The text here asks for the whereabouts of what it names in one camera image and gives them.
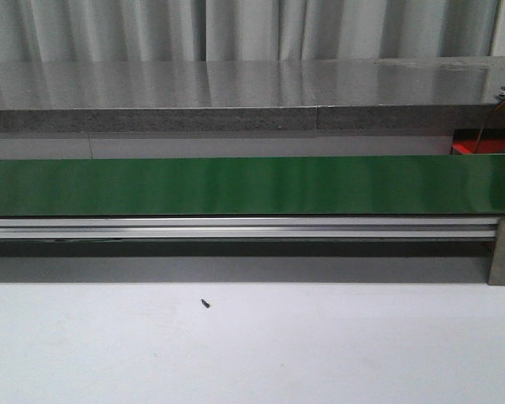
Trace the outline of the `grey stone shelf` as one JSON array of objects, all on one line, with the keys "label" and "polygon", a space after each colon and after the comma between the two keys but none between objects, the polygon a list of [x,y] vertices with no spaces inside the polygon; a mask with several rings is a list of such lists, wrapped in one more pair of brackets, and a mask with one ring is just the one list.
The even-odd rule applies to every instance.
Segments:
[{"label": "grey stone shelf", "polygon": [[475,129],[505,56],[0,62],[0,132]]}]

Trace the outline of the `aluminium conveyor side rail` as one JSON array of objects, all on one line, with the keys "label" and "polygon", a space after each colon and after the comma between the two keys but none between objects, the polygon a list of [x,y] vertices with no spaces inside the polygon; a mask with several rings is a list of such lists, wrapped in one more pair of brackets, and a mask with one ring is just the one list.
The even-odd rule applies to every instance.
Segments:
[{"label": "aluminium conveyor side rail", "polygon": [[496,217],[271,216],[0,219],[0,240],[445,238],[497,234]]}]

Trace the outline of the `white pleated curtain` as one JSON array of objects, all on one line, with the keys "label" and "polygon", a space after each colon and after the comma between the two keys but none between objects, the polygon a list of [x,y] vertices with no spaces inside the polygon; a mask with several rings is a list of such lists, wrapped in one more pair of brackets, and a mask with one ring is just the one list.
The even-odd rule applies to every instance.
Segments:
[{"label": "white pleated curtain", "polygon": [[486,56],[496,1],[0,1],[0,62]]}]

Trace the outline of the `red plastic tray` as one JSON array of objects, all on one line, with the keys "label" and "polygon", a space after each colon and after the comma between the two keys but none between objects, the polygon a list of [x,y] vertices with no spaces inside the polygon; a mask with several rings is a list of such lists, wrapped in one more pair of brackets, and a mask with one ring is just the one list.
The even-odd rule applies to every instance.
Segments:
[{"label": "red plastic tray", "polygon": [[505,129],[456,130],[451,153],[454,155],[505,153]]}]

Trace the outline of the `green conveyor belt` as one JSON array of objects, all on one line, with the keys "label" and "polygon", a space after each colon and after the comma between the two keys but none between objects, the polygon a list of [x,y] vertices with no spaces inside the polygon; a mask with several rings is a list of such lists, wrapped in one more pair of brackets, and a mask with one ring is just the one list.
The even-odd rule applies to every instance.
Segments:
[{"label": "green conveyor belt", "polygon": [[0,160],[0,217],[505,215],[505,155]]}]

